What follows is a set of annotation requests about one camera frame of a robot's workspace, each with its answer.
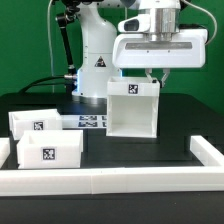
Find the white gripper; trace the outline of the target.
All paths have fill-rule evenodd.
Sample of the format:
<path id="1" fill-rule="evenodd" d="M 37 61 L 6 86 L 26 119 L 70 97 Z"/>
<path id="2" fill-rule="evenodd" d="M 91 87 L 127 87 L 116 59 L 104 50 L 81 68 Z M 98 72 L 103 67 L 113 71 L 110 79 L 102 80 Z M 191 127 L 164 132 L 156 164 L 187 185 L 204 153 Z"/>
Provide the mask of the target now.
<path id="1" fill-rule="evenodd" d="M 206 29 L 181 29 L 170 41 L 149 41 L 144 34 L 121 34 L 114 42 L 112 62 L 118 68 L 143 68 L 150 83 L 152 69 L 162 68 L 160 87 L 171 68 L 200 68 L 205 63 Z"/>

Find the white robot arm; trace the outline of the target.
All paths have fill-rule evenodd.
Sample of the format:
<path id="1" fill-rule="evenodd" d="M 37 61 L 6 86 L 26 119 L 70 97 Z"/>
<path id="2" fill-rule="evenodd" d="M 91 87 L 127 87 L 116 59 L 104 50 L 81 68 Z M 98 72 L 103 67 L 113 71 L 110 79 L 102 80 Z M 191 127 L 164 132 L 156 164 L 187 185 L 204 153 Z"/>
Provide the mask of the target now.
<path id="1" fill-rule="evenodd" d="M 107 81 L 124 69 L 200 68 L 205 63 L 208 31 L 179 24 L 182 0 L 105 0 L 83 3 L 77 17 L 83 38 L 83 64 L 78 69 L 75 100 L 106 99 Z M 126 7 L 138 15 L 117 26 L 103 20 L 98 9 Z"/>

